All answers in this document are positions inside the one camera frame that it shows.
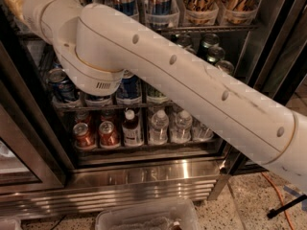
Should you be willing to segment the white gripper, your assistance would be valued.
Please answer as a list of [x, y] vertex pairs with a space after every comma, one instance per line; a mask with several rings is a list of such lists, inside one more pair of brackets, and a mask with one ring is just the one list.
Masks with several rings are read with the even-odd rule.
[[49, 44], [59, 29], [78, 17], [83, 6], [79, 0], [4, 0], [13, 15]]

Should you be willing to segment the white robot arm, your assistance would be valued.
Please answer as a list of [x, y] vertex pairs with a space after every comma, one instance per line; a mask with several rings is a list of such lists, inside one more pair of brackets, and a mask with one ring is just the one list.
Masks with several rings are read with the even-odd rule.
[[113, 94], [126, 71], [162, 92], [253, 162], [307, 193], [307, 117], [125, 14], [79, 0], [4, 0], [51, 44], [83, 92]]

